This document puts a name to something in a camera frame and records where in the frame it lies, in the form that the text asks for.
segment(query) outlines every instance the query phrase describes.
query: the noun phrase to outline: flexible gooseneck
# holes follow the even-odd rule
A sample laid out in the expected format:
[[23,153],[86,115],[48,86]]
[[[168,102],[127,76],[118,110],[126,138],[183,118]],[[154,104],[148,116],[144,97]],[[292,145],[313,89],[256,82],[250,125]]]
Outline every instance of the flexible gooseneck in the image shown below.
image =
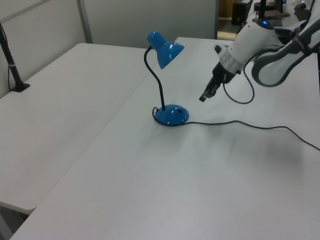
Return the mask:
[[144,64],[146,66],[146,68],[150,71],[150,73],[154,76],[154,78],[156,79],[156,81],[158,82],[159,84],[159,91],[160,91],[160,98],[161,98],[161,107],[162,107],[162,110],[165,110],[166,109],[166,106],[165,106],[165,100],[164,100],[164,92],[162,90],[162,84],[161,84],[161,81],[160,79],[158,78],[158,76],[155,74],[155,72],[151,69],[151,67],[149,66],[148,64],[148,61],[147,61],[147,55],[148,53],[150,52],[150,50],[152,50],[153,47],[152,46],[149,46],[149,48],[145,51],[144,53]]
[[18,69],[16,67],[15,61],[11,55],[9,46],[8,46],[8,40],[5,34],[5,31],[0,23],[0,44],[3,50],[3,53],[5,55],[6,61],[8,63],[8,67],[10,68],[14,81],[15,81],[15,87],[12,89],[14,92],[22,92],[23,90],[27,89],[30,87],[30,84],[24,83],[20,75],[18,73]]

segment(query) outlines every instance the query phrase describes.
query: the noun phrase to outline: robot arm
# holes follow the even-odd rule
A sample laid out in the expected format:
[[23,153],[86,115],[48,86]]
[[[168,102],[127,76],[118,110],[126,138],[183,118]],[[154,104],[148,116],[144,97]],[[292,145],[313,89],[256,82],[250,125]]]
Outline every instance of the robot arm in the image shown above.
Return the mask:
[[289,72],[320,43],[320,6],[317,9],[313,8],[313,16],[304,30],[277,52],[275,49],[279,49],[282,44],[274,27],[267,20],[260,18],[247,23],[231,45],[215,45],[214,49],[220,61],[213,69],[213,77],[199,100],[204,102],[207,98],[213,97],[221,84],[229,83],[236,74],[240,74],[246,63],[262,50],[265,50],[264,54],[256,58],[252,68],[253,79],[265,87],[281,84]]

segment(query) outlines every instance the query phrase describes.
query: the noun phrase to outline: black cable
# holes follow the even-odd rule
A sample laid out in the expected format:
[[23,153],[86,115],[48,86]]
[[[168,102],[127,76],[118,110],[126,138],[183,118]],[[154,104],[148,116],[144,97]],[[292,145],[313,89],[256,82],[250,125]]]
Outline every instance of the black cable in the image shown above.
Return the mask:
[[9,91],[11,92],[11,88],[10,88],[10,67],[8,66],[8,87],[9,87]]
[[251,89],[252,89],[252,98],[251,98],[249,101],[241,102],[241,101],[237,101],[237,100],[233,99],[233,98],[228,94],[228,92],[227,92],[227,90],[226,90],[226,87],[225,87],[225,84],[223,83],[223,90],[224,90],[225,94],[226,94],[232,101],[234,101],[235,103],[237,103],[237,104],[249,104],[249,103],[251,103],[251,102],[254,100],[254,98],[255,98],[255,88],[254,88],[254,86],[252,85],[252,82],[250,81],[250,79],[249,79],[249,77],[247,76],[247,73],[246,73],[246,67],[247,67],[248,63],[250,63],[250,61],[251,61],[253,58],[255,58],[256,56],[261,56],[262,54],[265,54],[265,53],[268,53],[268,52],[273,52],[273,53],[275,53],[275,52],[277,52],[279,49],[282,49],[282,48],[284,47],[284,45],[278,47],[278,45],[273,45],[273,44],[267,45],[266,47],[269,47],[269,46],[277,46],[277,48],[275,48],[275,49],[262,49],[261,51],[258,51],[255,55],[253,55],[253,56],[245,63],[245,65],[244,65],[244,67],[243,67],[243,74],[244,74],[246,80],[249,82],[250,87],[251,87]]
[[[159,123],[157,121],[157,119],[155,118],[155,109],[158,111],[159,109],[157,107],[154,107],[152,109],[152,117],[153,119]],[[183,126],[183,125],[188,125],[188,124],[200,124],[200,125],[207,125],[207,126],[218,126],[218,125],[227,125],[227,124],[233,124],[233,123],[239,123],[239,124],[243,124],[246,125],[248,127],[254,128],[254,129],[261,129],[261,130],[271,130],[271,129],[287,129],[289,130],[291,133],[293,133],[297,138],[299,138],[302,142],[304,142],[305,144],[308,144],[309,146],[317,149],[318,151],[320,151],[320,148],[316,147],[315,145],[312,145],[311,143],[307,142],[306,140],[304,140],[303,138],[301,138],[298,134],[296,134],[293,130],[291,130],[289,127],[287,126],[271,126],[271,127],[262,127],[262,126],[254,126],[251,124],[248,124],[246,122],[240,121],[240,120],[233,120],[233,121],[226,121],[226,122],[216,122],[216,123],[207,123],[207,122],[197,122],[197,121],[190,121],[190,122],[185,122],[182,123],[179,126]]]
[[253,12],[250,13],[246,18],[248,18],[249,16],[251,16],[254,12],[255,12],[255,10],[253,10]]

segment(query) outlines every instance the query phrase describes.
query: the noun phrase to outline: table surface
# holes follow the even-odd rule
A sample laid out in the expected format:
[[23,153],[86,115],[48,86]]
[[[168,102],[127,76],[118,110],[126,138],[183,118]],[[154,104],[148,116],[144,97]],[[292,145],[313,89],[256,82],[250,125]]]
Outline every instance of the table surface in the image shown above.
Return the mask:
[[[154,70],[165,102],[186,107],[190,121],[286,125],[319,144],[316,55],[277,87],[253,82],[248,105],[223,89],[202,103],[219,61],[214,44],[227,41],[177,42],[181,54]],[[251,97],[243,74],[226,88],[239,101]],[[160,97],[149,74],[12,240],[319,239],[319,151],[286,130],[164,127],[152,118],[154,106]]]
[[39,205],[147,76],[144,52],[79,44],[0,100],[0,206]]

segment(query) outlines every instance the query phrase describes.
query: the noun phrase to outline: tabletop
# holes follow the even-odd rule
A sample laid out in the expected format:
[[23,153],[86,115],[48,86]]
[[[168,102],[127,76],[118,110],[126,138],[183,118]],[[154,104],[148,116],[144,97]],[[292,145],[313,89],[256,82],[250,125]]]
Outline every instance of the tabletop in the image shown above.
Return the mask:
[[0,99],[0,206],[39,205],[146,77],[144,52],[82,43]]
[[[189,121],[286,125],[320,142],[316,55],[277,87],[254,82],[256,98],[248,105],[232,102],[222,89],[202,103],[219,61],[214,44],[228,42],[177,42],[185,46],[181,54],[153,69],[166,104],[187,108]],[[251,97],[243,74],[226,87],[239,101]],[[164,127],[153,120],[154,106],[160,96],[149,74],[12,240],[319,238],[319,151],[286,130]]]

